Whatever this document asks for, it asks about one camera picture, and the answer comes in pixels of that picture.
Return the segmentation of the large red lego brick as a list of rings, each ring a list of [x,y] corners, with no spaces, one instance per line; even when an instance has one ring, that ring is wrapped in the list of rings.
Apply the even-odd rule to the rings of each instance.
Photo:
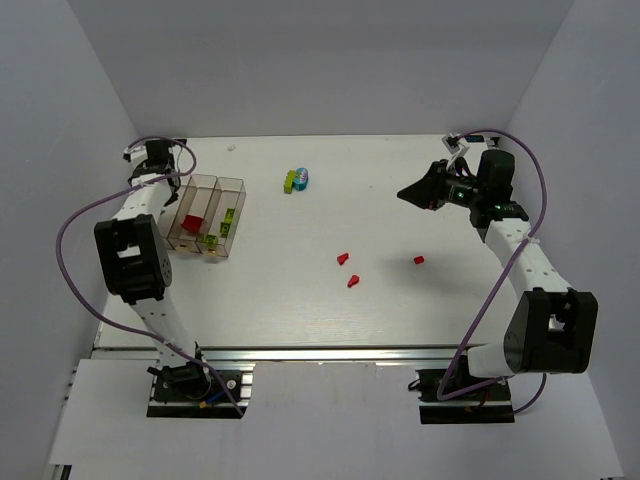
[[[204,219],[200,216],[187,214],[182,223],[181,228],[187,232],[198,234],[202,228]]]

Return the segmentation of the green lego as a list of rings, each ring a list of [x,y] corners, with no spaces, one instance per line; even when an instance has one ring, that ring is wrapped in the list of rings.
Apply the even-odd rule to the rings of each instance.
[[[226,210],[226,214],[225,214],[225,217],[224,217],[224,222],[225,223],[231,223],[233,221],[234,214],[235,214],[235,210],[231,209],[231,208],[228,208]]]

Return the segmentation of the blue frog lego piece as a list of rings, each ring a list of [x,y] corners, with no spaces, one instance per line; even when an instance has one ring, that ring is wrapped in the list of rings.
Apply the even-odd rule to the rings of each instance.
[[[309,172],[306,168],[297,168],[294,172],[294,189],[297,191],[303,191],[307,188],[309,182]]]

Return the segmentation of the long green lego brick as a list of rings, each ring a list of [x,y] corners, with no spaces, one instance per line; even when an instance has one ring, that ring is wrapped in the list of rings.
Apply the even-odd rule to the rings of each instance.
[[[283,191],[285,194],[291,194],[293,192],[296,181],[296,174],[297,172],[295,170],[289,170],[287,172],[283,183]]]

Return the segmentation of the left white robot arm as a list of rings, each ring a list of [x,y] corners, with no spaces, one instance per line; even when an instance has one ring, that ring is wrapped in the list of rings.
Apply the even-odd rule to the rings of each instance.
[[[159,353],[156,376],[196,369],[198,345],[187,332],[169,294],[172,265],[158,221],[178,200],[181,179],[174,149],[183,139],[148,137],[124,152],[130,160],[142,148],[142,160],[128,180],[131,191],[118,212],[94,227],[99,260],[108,291],[139,317]]]

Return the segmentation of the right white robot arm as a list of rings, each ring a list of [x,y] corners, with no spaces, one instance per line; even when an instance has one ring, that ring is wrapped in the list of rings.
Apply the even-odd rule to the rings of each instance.
[[[488,149],[477,172],[466,161],[440,160],[397,196],[423,210],[450,203],[468,209],[470,223],[507,272],[518,305],[501,341],[468,349],[477,379],[521,373],[580,374],[590,361],[598,302],[574,289],[533,238],[534,228],[511,195],[512,154]]]

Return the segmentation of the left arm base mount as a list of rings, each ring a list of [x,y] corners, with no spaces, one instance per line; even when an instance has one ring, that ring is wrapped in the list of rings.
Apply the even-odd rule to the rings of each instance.
[[[153,376],[146,416],[163,419],[240,419],[247,408],[242,398],[243,372],[222,370],[224,386],[191,362],[182,367],[149,367]]]

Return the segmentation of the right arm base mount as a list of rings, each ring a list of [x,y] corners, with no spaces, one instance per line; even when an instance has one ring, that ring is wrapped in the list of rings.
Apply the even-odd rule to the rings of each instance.
[[[437,398],[444,369],[421,369],[407,385],[418,394],[422,425],[481,425],[515,422],[511,392],[506,383],[495,383],[450,400]]]

